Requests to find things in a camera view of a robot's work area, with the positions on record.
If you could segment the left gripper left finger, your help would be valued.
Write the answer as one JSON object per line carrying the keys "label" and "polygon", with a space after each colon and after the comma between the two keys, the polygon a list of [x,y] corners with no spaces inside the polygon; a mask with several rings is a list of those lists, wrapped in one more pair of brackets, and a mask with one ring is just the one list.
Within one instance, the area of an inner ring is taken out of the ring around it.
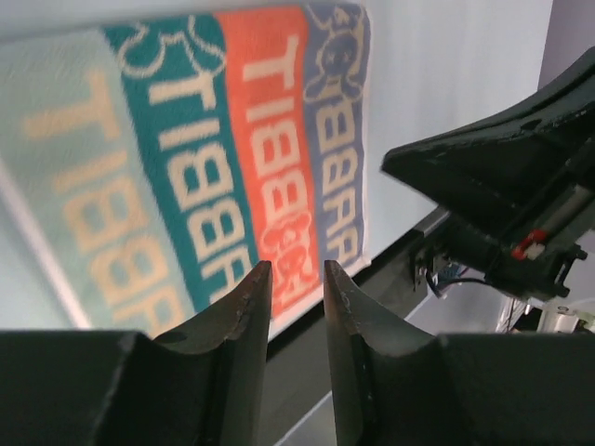
{"label": "left gripper left finger", "polygon": [[136,331],[4,331],[5,445],[253,445],[272,266],[155,338]]}

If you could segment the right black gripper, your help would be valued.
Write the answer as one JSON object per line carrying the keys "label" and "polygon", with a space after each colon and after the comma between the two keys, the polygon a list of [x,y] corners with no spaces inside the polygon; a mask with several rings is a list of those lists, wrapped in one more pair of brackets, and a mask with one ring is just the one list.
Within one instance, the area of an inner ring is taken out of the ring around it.
{"label": "right black gripper", "polygon": [[447,258],[509,295],[567,297],[594,226],[594,51],[504,111],[388,151],[382,170],[495,239],[455,232]]}

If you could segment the printed letters towel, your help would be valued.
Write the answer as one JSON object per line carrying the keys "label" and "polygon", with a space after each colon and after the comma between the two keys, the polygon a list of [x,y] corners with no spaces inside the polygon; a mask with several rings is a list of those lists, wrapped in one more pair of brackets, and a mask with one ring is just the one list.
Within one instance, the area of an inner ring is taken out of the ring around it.
{"label": "printed letters towel", "polygon": [[1,196],[76,328],[159,335],[271,263],[270,332],[369,262],[371,23],[326,3],[1,45]]}

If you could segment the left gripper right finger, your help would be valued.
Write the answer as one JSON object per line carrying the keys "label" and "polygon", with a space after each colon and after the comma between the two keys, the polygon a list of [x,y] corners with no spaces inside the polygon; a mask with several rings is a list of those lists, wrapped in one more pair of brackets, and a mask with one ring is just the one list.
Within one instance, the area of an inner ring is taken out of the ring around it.
{"label": "left gripper right finger", "polygon": [[371,445],[590,445],[588,334],[428,334],[406,322],[376,348],[388,394]]}

